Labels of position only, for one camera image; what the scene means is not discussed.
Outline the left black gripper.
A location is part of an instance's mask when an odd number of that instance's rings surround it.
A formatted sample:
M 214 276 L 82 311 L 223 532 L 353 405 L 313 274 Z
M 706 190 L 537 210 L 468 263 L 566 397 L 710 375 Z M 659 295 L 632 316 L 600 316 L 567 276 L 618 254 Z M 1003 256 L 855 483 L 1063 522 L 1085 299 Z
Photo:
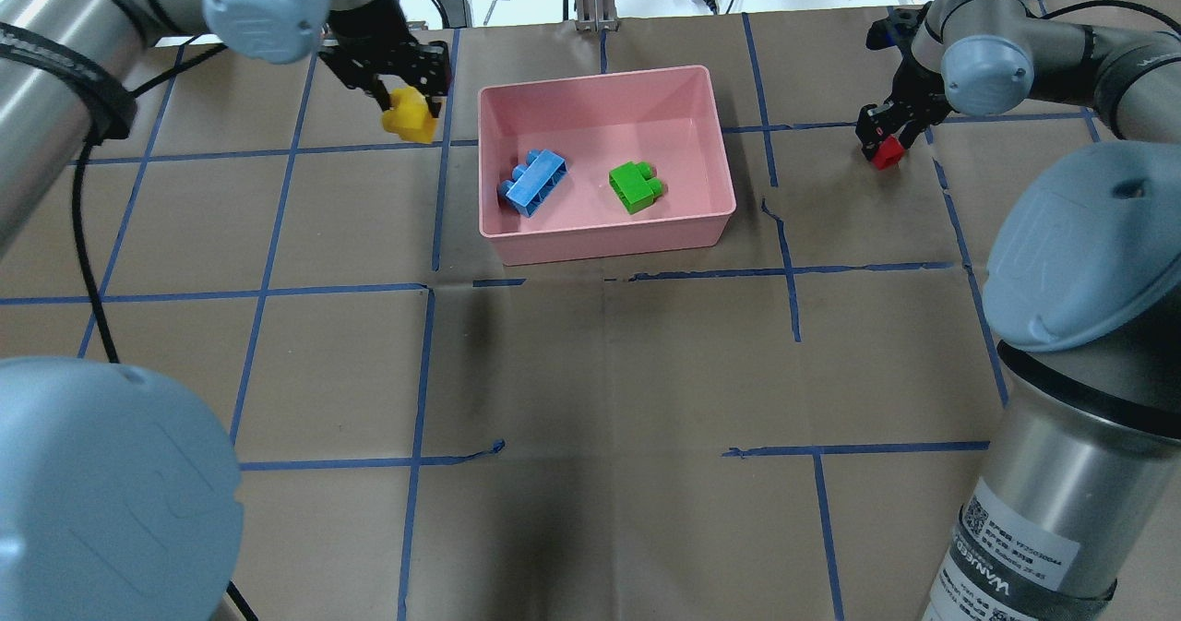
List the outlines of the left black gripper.
M 411 32 L 398 0 L 371 0 L 365 6 L 328 13 L 329 40 L 319 58 L 346 89 L 358 89 L 378 104 L 393 107 L 384 76 L 396 76 L 424 96 L 432 119 L 446 107 L 452 84 L 448 45 L 422 43 Z

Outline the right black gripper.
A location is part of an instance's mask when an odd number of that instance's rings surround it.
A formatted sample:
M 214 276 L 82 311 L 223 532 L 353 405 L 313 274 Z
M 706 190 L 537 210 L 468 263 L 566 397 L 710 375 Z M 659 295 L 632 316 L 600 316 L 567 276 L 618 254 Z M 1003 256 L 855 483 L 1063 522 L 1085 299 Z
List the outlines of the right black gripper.
M 903 55 L 890 79 L 890 94 L 883 103 L 861 107 L 855 135 L 864 158 L 870 159 L 885 137 L 893 135 L 903 149 L 911 150 L 919 137 L 931 126 L 941 125 L 952 112 L 942 77 Z

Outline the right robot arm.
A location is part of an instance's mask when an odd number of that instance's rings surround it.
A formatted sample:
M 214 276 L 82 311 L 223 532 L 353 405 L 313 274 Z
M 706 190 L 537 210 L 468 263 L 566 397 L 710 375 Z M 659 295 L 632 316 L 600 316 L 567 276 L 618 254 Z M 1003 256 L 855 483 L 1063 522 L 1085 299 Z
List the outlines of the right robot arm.
M 1177 24 L 932 0 L 864 43 L 901 54 L 856 122 L 877 168 L 950 112 L 1026 100 L 1092 107 L 1113 135 L 1042 172 L 996 236 L 981 306 L 1014 383 L 921 613 L 1096 620 L 1177 473 Z

